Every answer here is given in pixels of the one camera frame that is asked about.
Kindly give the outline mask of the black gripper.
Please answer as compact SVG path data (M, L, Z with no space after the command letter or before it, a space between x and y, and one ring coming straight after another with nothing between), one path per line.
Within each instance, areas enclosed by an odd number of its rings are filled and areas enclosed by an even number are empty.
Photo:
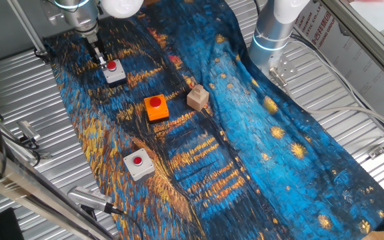
M98 63L100 68L106 67L108 60L105 56L105 48L101 38L96 31L89 31L85 34L86 46L89 54L95 63Z

